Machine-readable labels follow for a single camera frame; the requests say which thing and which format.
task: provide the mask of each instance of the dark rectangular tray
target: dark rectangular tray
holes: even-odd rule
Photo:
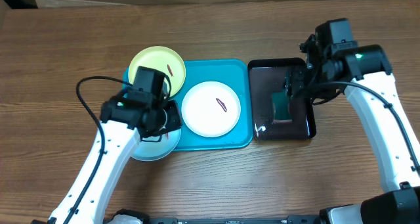
[[[285,102],[291,120],[274,121],[273,93],[284,93],[287,72],[306,67],[301,58],[252,60],[248,64],[254,136],[259,141],[310,139],[316,134],[314,112],[309,99]]]

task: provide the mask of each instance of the yellow plate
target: yellow plate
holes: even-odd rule
[[[139,52],[131,61],[129,67],[129,82],[133,83],[139,66],[159,70],[171,80],[171,95],[181,89],[185,81],[186,71],[182,58],[174,50],[167,47],[149,47]]]

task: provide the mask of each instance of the wooden table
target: wooden table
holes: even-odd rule
[[[294,1],[9,11],[0,33],[0,222],[46,220],[71,187],[96,128],[75,95],[86,76],[120,78],[142,49],[184,60],[304,55],[297,44],[347,17],[360,45],[378,43],[420,132],[420,0]],[[121,86],[87,83],[95,112]],[[316,107],[311,141],[129,160],[107,209],[153,217],[279,217],[381,194],[377,162],[344,96]]]

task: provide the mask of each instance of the green object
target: green object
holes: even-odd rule
[[[285,91],[272,94],[274,123],[277,121],[290,121],[291,114],[289,113],[289,97]]]

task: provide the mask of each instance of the blue plastic tray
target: blue plastic tray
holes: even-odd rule
[[[243,148],[253,138],[251,97],[247,66],[237,59],[226,60],[192,60],[185,61],[186,79],[174,99],[182,108],[185,94],[195,85],[206,81],[218,81],[232,88],[241,103],[241,115],[238,123],[227,134],[207,138],[192,132],[183,123],[181,138],[174,151],[213,150],[226,148]],[[123,79],[128,81],[128,69]]]

